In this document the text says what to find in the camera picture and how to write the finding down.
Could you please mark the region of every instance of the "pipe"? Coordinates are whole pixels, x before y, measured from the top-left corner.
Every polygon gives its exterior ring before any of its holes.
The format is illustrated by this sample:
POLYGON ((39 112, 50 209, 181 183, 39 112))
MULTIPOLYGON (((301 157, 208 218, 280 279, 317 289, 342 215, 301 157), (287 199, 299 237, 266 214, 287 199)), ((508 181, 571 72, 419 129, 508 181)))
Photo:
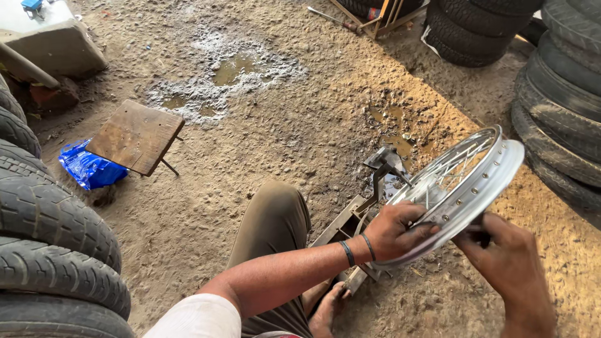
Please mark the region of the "pipe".
POLYGON ((2 42, 0 42, 0 61, 2 61, 4 66, 9 70, 11 67, 18 68, 50 89, 58 89, 61 85, 55 78, 48 75, 48 73, 44 72, 30 60, 27 60, 23 55, 15 52, 11 47, 8 47, 2 42))

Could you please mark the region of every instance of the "hand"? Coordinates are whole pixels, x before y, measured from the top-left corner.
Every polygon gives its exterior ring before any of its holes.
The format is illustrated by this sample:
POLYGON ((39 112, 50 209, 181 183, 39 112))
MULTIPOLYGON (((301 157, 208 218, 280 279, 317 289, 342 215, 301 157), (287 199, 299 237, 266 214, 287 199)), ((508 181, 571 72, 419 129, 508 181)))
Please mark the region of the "hand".
POLYGON ((555 312, 534 235, 486 213, 483 228, 495 245, 482 249, 464 233, 453 242, 505 302, 502 337, 552 337, 555 312))
POLYGON ((426 211, 424 206, 409 201, 384 205, 365 229, 376 259, 398 258, 438 232, 436 224, 423 224, 407 231, 407 224, 417 221, 426 211))

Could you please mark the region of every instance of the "white shirt sleeve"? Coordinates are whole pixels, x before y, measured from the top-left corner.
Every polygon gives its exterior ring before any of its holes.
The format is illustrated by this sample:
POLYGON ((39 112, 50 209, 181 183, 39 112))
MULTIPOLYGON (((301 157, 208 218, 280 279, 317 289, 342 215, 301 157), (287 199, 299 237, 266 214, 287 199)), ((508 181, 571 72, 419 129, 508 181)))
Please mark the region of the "white shirt sleeve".
POLYGON ((223 297, 201 293, 181 300, 144 338, 240 338, 242 321, 223 297))

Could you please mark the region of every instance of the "chrome rim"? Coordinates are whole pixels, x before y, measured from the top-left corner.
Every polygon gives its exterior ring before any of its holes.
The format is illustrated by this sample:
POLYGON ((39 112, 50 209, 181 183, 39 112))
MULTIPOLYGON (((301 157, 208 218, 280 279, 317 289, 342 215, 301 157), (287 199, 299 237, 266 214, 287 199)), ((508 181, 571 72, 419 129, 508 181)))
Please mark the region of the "chrome rim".
POLYGON ((411 262, 453 238, 490 205, 511 182, 524 157, 523 145, 503 140, 498 125, 484 128, 452 146, 411 178, 387 204, 410 200, 428 211, 415 223, 434 222, 441 230, 405 255, 375 261, 374 269, 411 262))

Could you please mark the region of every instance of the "metal stool leg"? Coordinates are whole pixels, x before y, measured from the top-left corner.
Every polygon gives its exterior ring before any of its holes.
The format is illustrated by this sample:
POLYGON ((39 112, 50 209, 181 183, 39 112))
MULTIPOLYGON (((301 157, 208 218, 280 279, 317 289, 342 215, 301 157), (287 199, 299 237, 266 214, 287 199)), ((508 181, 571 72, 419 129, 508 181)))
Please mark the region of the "metal stool leg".
POLYGON ((180 175, 180 173, 178 173, 175 169, 173 169, 173 167, 170 166, 169 163, 167 163, 167 161, 165 161, 165 159, 162 158, 162 159, 160 159, 160 161, 163 162, 167 166, 167 168, 171 169, 171 171, 173 171, 175 173, 175 175, 177 175, 177 176, 180 175))

